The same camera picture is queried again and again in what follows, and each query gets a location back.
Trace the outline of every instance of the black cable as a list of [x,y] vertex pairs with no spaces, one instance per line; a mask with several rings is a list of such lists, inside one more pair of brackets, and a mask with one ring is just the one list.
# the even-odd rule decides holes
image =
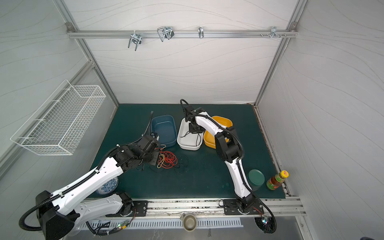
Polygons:
[[[179,157],[179,162],[181,162],[181,159],[182,159],[183,156],[186,158],[187,162],[185,162],[185,163],[178,163],[175,166],[173,166],[173,168],[172,168],[173,172],[176,173],[176,174],[182,174],[184,172],[184,170],[181,169],[180,166],[183,166],[184,168],[188,167],[189,159],[188,159],[187,155],[181,154],[180,157]],[[177,168],[181,169],[181,172],[176,172],[175,169],[177,169]]]
[[200,143],[201,143],[201,136],[200,136],[200,134],[198,133],[198,134],[197,134],[197,138],[196,138],[196,147],[197,147],[197,140],[199,139],[199,137],[200,137],[200,142],[199,142],[199,145],[200,145]]
[[[241,156],[238,157],[238,159],[242,159],[242,158],[244,158],[245,151],[244,151],[243,144],[241,144],[240,140],[238,139],[238,137],[237,137],[235,134],[233,134],[233,133],[232,133],[231,131],[229,131],[228,129],[223,128],[222,126],[220,126],[219,123],[217,123],[215,120],[213,120],[212,118],[210,118],[210,117],[208,117],[208,116],[206,116],[206,115],[202,115],[202,114],[192,114],[192,115],[187,116],[186,118],[192,118],[192,117],[196,117],[196,116],[204,117],[204,118],[206,118],[206,119],[209,119],[209,120],[210,120],[211,122],[213,122],[218,128],[220,128],[221,130],[223,130],[223,131],[229,133],[229,134],[230,134],[230,135],[231,135],[231,136],[238,142],[238,144],[239,144],[239,146],[240,146],[240,149],[241,149],[242,154],[241,154]],[[272,211],[267,207],[267,205],[265,205],[265,204],[263,203],[263,201],[261,201],[260,198],[257,197],[256,194],[253,193],[253,191],[252,191],[252,189],[251,189],[250,187],[248,187],[248,185],[247,185],[247,183],[246,183],[246,181],[245,181],[245,179],[244,179],[243,172],[242,172],[242,170],[241,170],[239,160],[236,162],[236,165],[237,165],[237,167],[238,167],[238,169],[239,169],[240,176],[241,176],[241,179],[242,179],[242,182],[243,182],[243,185],[245,186],[245,188],[246,188],[246,189],[252,194],[252,196],[253,196],[255,199],[257,199],[257,200],[258,200],[258,201],[259,201],[259,202],[260,202],[260,203],[261,203],[261,204],[268,210],[268,212],[271,214],[271,217],[272,217],[272,219],[274,220],[275,224],[273,225],[274,228],[273,228],[271,231],[268,231],[268,233],[274,233],[274,232],[276,231],[276,228],[277,228],[277,223],[276,223],[275,216],[273,215]]]
[[187,103],[187,101],[184,100],[184,99],[180,99],[180,105],[181,105],[181,107],[183,108],[183,111],[184,111],[184,113],[185,113],[185,107],[184,107],[184,105],[183,105],[183,102],[185,102],[186,105],[189,105],[189,103]]
[[95,228],[94,230],[95,230],[95,232],[99,233],[100,229],[102,229],[103,227],[109,227],[110,224],[111,224],[111,222],[104,223],[101,226]]
[[111,231],[109,231],[108,233],[99,233],[99,231],[96,232],[96,229],[93,229],[91,227],[91,225],[89,224],[89,222],[85,222],[85,224],[87,225],[88,229],[93,233],[93,235],[97,235],[97,236],[107,236],[107,235],[110,235],[110,234],[113,234],[113,233],[117,233],[118,231],[120,231],[120,229],[117,229],[117,228],[113,228]]
[[[130,143],[123,144],[123,146],[130,145],[130,144],[132,144],[132,143],[136,143],[136,142],[138,142],[138,141],[141,140],[141,138],[147,133],[147,131],[148,131],[150,125],[151,125],[151,122],[152,122],[152,116],[153,116],[153,111],[151,111],[151,114],[150,114],[150,116],[149,116],[149,122],[148,122],[148,125],[147,125],[147,127],[146,127],[145,132],[143,133],[143,135],[142,135],[138,140],[136,140],[136,141],[134,141],[134,142],[130,142]],[[113,151],[115,151],[116,149],[117,149],[117,147],[114,147],[114,148],[112,148],[111,150],[109,150],[109,151],[104,155],[104,157],[101,159],[101,161],[100,161],[99,165],[96,167],[96,170],[95,170],[95,171],[91,172],[91,173],[90,173],[88,176],[86,176],[83,180],[81,180],[81,181],[79,181],[78,183],[74,184],[74,185],[71,186],[70,188],[64,190],[64,191],[62,192],[62,195],[65,195],[65,194],[69,193],[69,192],[72,191],[73,189],[77,188],[77,187],[80,186],[81,184],[83,184],[83,183],[85,183],[86,181],[88,181],[88,180],[89,180],[91,177],[93,177],[96,173],[98,173],[99,170],[100,170],[100,168],[101,168],[101,166],[104,164],[105,159],[107,159],[107,157],[109,157],[109,155],[110,155]],[[40,207],[42,207],[42,206],[44,206],[44,205],[46,205],[46,204],[48,204],[48,203],[50,203],[50,202],[52,202],[52,201],[58,199],[59,197],[61,197],[61,195],[60,195],[60,194],[56,194],[55,196],[50,197],[49,199],[46,199],[46,200],[42,201],[41,203],[39,203],[38,205],[34,206],[34,207],[31,208],[30,210],[26,211],[26,212],[20,217],[20,219],[19,219],[19,227],[20,227],[21,229],[26,230],[26,231],[41,231],[41,227],[32,227],[32,226],[27,225],[27,224],[25,223],[25,219],[26,219],[26,217],[29,216],[29,215],[30,215],[31,213],[33,213],[34,211],[36,211],[37,209],[39,209]]]
[[187,131],[187,132],[185,133],[185,135],[182,136],[182,137],[185,137],[186,135],[188,135],[188,134],[190,134],[190,133],[191,133],[190,131]]

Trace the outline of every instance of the blue plastic tray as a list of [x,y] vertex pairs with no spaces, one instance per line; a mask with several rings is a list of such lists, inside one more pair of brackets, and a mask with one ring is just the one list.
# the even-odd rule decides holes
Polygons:
[[176,125],[175,120],[171,115],[163,115],[153,118],[151,132],[155,132],[159,135],[160,144],[165,144],[167,147],[176,144]]

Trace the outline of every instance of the wire mesh basket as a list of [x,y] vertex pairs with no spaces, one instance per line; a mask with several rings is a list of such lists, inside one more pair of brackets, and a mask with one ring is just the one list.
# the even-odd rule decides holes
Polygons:
[[105,98],[98,85],[68,81],[55,93],[11,137],[37,155],[72,155]]

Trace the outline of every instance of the white plastic tray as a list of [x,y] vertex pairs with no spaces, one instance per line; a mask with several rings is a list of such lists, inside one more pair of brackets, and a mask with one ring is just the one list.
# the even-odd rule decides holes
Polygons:
[[203,143],[204,133],[188,133],[189,123],[190,121],[186,122],[185,118],[181,120],[179,134],[177,135],[177,143],[182,149],[196,151],[201,147],[201,144]]

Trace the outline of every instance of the wall hook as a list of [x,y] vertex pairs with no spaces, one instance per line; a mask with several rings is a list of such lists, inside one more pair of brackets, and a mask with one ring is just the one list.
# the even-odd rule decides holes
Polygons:
[[199,38],[203,38],[204,37],[204,29],[203,29],[203,27],[199,27],[198,28],[198,31],[199,31]]
[[276,30],[277,30],[277,28],[275,26],[273,26],[272,29],[271,29],[271,33],[268,34],[269,38],[274,38],[274,37],[279,38],[279,37],[281,37],[281,35],[276,34]]
[[163,42],[164,39],[167,37],[168,40],[170,40],[175,33],[173,32],[173,29],[171,26],[161,26],[157,29],[157,34],[160,37],[160,40]]
[[141,36],[139,34],[131,34],[131,38],[129,39],[128,48],[131,45],[131,43],[136,44],[135,51],[137,50],[137,47],[139,44],[141,44]]

